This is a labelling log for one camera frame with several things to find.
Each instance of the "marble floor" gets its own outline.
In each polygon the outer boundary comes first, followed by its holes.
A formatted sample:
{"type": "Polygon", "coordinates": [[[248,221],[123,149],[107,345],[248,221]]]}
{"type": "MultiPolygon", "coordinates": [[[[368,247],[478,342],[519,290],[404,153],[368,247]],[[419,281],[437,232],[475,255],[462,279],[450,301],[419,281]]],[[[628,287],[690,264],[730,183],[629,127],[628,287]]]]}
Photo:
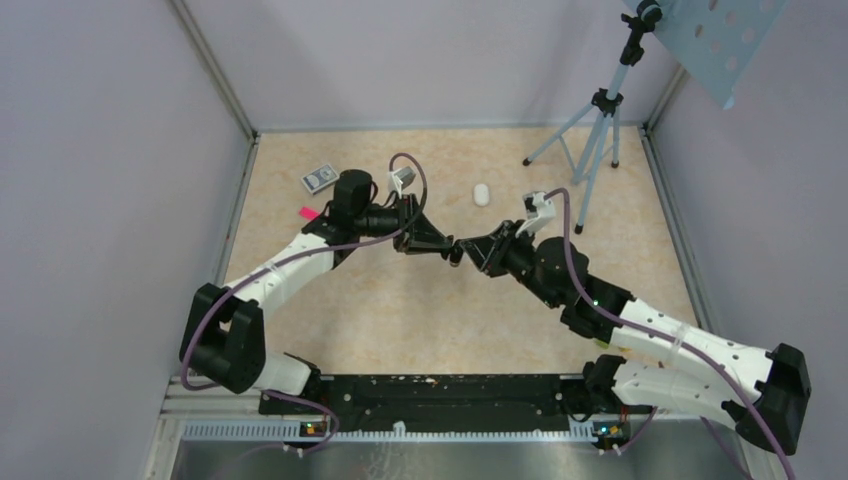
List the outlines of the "marble floor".
{"type": "MultiPolygon", "coordinates": [[[[524,218],[521,196],[567,186],[573,217],[585,183],[554,145],[530,167],[521,159],[550,128],[365,131],[262,136],[227,279],[276,254],[305,224],[302,206],[321,210],[332,189],[315,196],[301,175],[330,163],[338,171],[372,173],[383,190],[389,158],[407,152],[429,183],[425,213],[445,234],[487,234],[502,220],[524,218]],[[491,203],[477,207],[475,184],[491,203]]],[[[578,156],[588,129],[566,137],[578,156]]],[[[623,128],[621,167],[601,167],[586,227],[575,236],[590,271],[631,290],[679,320],[694,324],[680,266],[635,127],[623,128]]],[[[413,191],[418,192],[420,179],[413,191]]],[[[560,200],[557,208],[561,209],[560,200]]],[[[540,239],[562,235],[562,220],[540,239]]],[[[316,363],[326,373],[579,372],[609,353],[571,333],[559,311],[545,307],[510,276],[490,279],[470,262],[451,268],[438,256],[405,256],[391,245],[362,248],[339,268],[306,285],[267,327],[269,349],[316,363]]]]}

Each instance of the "white bracket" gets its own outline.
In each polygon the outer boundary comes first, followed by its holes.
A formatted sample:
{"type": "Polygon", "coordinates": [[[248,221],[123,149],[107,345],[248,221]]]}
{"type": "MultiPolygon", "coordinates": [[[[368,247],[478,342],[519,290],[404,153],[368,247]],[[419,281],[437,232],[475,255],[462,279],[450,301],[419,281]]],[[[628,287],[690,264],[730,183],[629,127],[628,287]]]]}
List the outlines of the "white bracket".
{"type": "Polygon", "coordinates": [[[658,408],[697,415],[733,429],[736,422],[721,408],[728,400],[722,389],[678,370],[652,367],[628,360],[618,367],[612,391],[625,405],[658,408]]]}
{"type": "Polygon", "coordinates": [[[760,397],[760,392],[756,388],[757,382],[768,380],[772,366],[772,361],[766,356],[768,352],[765,349],[742,345],[700,328],[686,325],[640,299],[627,302],[621,317],[675,337],[679,342],[669,343],[654,335],[629,327],[621,327],[613,329],[609,342],[611,346],[630,348],[667,362],[667,367],[686,372],[702,382],[702,388],[704,385],[709,385],[710,389],[720,391],[725,400],[741,403],[741,399],[718,372],[695,354],[679,348],[679,344],[688,343],[709,355],[719,365],[723,365],[725,371],[742,386],[751,401],[760,397]]]}
{"type": "Polygon", "coordinates": [[[412,185],[415,180],[415,171],[412,167],[403,167],[398,170],[389,172],[389,192],[396,192],[398,196],[403,193],[403,189],[412,185]]]}
{"type": "Polygon", "coordinates": [[[527,220],[521,224],[515,236],[524,232],[535,235],[536,232],[545,227],[556,216],[556,207],[551,199],[545,200],[545,192],[530,192],[524,195],[524,209],[527,212],[527,220]]]}

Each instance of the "gray wall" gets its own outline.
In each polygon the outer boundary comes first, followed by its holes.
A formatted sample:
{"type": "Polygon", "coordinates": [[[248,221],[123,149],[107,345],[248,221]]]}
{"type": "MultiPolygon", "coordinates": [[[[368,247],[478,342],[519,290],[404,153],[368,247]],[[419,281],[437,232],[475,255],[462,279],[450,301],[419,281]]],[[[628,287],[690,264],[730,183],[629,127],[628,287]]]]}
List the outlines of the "gray wall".
{"type": "MultiPolygon", "coordinates": [[[[260,130],[564,122],[606,87],[620,0],[189,0],[260,130]]],[[[653,37],[622,118],[647,118],[675,63],[653,37]]]]}
{"type": "Polygon", "coordinates": [[[798,478],[843,478],[848,4],[789,3],[721,111],[689,81],[657,132],[722,332],[807,355],[798,478]]]}
{"type": "Polygon", "coordinates": [[[2,2],[0,45],[0,476],[136,478],[247,144],[166,2],[2,2]]]}

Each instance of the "gray tripod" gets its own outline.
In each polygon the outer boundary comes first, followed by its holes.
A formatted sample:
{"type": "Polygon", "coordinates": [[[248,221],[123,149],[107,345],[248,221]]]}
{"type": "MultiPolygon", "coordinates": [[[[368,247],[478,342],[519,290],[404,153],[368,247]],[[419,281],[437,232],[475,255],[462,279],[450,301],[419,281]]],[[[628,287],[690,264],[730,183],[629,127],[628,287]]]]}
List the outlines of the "gray tripod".
{"type": "Polygon", "coordinates": [[[622,15],[621,20],[627,23],[630,28],[630,37],[627,39],[627,44],[621,53],[618,69],[615,71],[615,76],[610,83],[608,89],[601,88],[592,97],[592,101],[583,107],[576,115],[565,123],[556,133],[554,133],[545,143],[542,144],[529,157],[522,162],[524,166],[533,163],[533,160],[548,149],[553,143],[559,140],[562,149],[565,152],[565,157],[568,159],[568,164],[571,166],[571,171],[574,176],[571,178],[572,185],[578,185],[585,179],[589,183],[586,185],[586,194],[583,196],[583,205],[580,208],[580,216],[577,218],[577,225],[574,227],[574,233],[580,234],[583,232],[583,225],[586,222],[586,212],[589,210],[589,198],[592,196],[592,188],[595,186],[595,175],[598,173],[598,168],[601,161],[612,150],[612,168],[618,168],[618,144],[619,144],[619,106],[624,97],[619,93],[621,85],[624,84],[624,77],[627,76],[627,71],[636,65],[641,60],[645,50],[642,49],[640,42],[642,37],[649,32],[653,32],[658,21],[662,19],[662,10],[655,0],[645,0],[639,4],[636,10],[636,17],[622,15]],[[574,160],[571,158],[571,152],[565,144],[562,136],[565,132],[586,116],[592,107],[598,107],[600,113],[595,119],[595,124],[592,127],[592,132],[589,134],[589,139],[586,141],[586,147],[580,155],[580,162],[574,165],[574,160]],[[607,133],[609,132],[610,123],[612,123],[612,145],[609,150],[604,151],[606,144],[607,133]],[[586,173],[586,167],[589,164],[589,158],[594,152],[594,163],[589,173],[586,173]]]}

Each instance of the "pink object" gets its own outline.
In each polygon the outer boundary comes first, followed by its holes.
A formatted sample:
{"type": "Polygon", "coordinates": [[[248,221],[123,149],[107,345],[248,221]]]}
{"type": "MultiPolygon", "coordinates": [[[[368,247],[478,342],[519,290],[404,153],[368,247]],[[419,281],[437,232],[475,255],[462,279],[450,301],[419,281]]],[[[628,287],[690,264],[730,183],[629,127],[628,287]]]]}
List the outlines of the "pink object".
{"type": "Polygon", "coordinates": [[[315,220],[316,218],[318,218],[319,215],[321,215],[320,213],[316,212],[315,210],[312,210],[309,207],[301,208],[300,212],[298,212],[298,213],[300,214],[301,217],[303,217],[307,220],[315,220]]]}

